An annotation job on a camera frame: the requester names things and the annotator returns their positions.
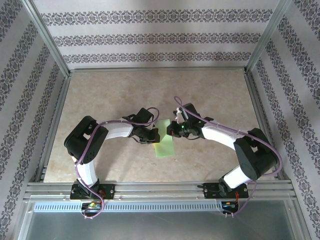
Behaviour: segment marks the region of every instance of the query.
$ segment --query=marble-patterned surface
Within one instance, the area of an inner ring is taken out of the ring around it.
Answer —
[[[74,163],[64,140],[86,115],[114,120],[157,107],[160,119],[174,119],[173,97],[193,103],[203,116],[241,130],[258,126],[242,70],[122,71],[74,73],[55,137],[45,182],[73,182]],[[95,158],[101,181],[217,180],[238,165],[228,147],[209,140],[174,138],[176,155],[156,158],[152,144],[114,138]]]

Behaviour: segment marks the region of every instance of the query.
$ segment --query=patterned wallpaper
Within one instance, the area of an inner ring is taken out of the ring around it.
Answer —
[[[0,3],[0,240],[11,239],[64,77],[19,0]]]
[[[252,71],[312,239],[320,239],[320,8],[294,0]]]
[[[77,69],[244,67],[279,0],[34,2]]]

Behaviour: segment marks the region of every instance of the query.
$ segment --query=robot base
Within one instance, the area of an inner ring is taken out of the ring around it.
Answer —
[[[115,184],[100,183],[96,192],[105,195],[103,199],[112,200],[115,195],[115,186]],[[99,200],[99,198],[94,194],[88,195],[79,184],[75,183],[71,187],[70,200]]]
[[[249,197],[247,185],[244,183],[233,189],[233,191],[227,192],[226,196],[220,195],[218,182],[207,182],[202,186],[199,185],[198,187],[203,189],[205,199],[235,199],[236,192],[239,194],[240,199],[247,199]]]

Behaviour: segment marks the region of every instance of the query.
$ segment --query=glass panel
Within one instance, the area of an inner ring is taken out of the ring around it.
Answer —
[[[294,239],[283,201],[251,201],[236,217],[219,212],[80,213],[35,212],[27,239]]]

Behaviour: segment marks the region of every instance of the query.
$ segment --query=robotic arm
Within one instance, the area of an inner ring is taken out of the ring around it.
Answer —
[[[219,179],[218,187],[222,197],[236,192],[242,184],[257,180],[278,163],[279,160],[275,153],[262,143],[248,136],[239,137],[238,134],[224,131],[210,123],[201,121],[186,112],[184,108],[200,117],[191,103],[184,105],[183,108],[178,107],[173,112],[176,115],[176,121],[172,121],[167,127],[168,135],[188,138],[192,134],[198,138],[213,140],[233,149],[237,155],[239,165]],[[217,124],[210,117],[204,119]],[[269,143],[264,133],[258,128],[247,133]]]
[[[140,144],[159,143],[160,135],[158,134],[158,129],[153,128],[152,123],[149,126],[140,125],[149,123],[150,120],[154,120],[154,115],[147,109],[141,108],[137,114],[122,117],[119,120],[108,121],[97,129],[82,162],[75,166],[79,175],[77,183],[89,197],[93,197],[93,195],[81,182],[97,192],[99,179],[95,172],[94,158],[97,156],[103,142],[107,139],[128,137],[134,138]],[[91,116],[85,116],[65,139],[64,146],[74,162],[77,162],[82,156],[89,137],[96,126],[98,126],[98,122],[95,119]]]

